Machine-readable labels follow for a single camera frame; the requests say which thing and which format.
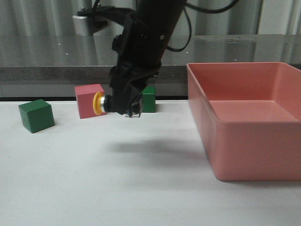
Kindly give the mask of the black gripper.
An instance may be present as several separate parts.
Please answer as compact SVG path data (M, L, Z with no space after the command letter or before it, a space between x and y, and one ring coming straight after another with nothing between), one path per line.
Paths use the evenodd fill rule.
M110 111L141 117L141 92L147 80L160 70L161 58L175 29L175 13L130 12L125 15L123 27L122 34L112 43L118 58L116 66L110 70Z

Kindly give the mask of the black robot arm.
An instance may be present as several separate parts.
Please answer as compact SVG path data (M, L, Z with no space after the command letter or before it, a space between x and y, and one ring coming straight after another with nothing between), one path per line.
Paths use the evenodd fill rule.
M161 58L184 9L183 0L142 0L135 12L126 15L123 33L112 43L118 54L111 68L112 95L105 98L104 110L134 114L149 78L157 75Z

